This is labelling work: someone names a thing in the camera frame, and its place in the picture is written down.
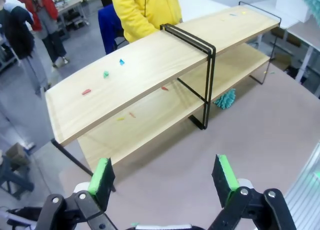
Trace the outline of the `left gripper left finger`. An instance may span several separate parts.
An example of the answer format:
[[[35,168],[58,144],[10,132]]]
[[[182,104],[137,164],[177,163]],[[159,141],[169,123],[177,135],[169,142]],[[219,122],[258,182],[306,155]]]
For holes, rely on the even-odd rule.
[[[87,223],[91,230],[115,230],[106,214],[115,173],[110,158],[101,158],[87,190],[72,193],[68,198],[51,194],[39,214],[38,230],[74,230],[79,223]]]

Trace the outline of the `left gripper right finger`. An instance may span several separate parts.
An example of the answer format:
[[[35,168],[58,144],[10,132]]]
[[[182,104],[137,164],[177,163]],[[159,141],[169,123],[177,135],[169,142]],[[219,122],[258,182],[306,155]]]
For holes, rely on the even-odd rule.
[[[241,186],[226,155],[215,156],[212,178],[222,210],[210,230],[234,230],[241,219],[250,219],[258,230],[295,230],[296,226],[277,188],[263,193]]]

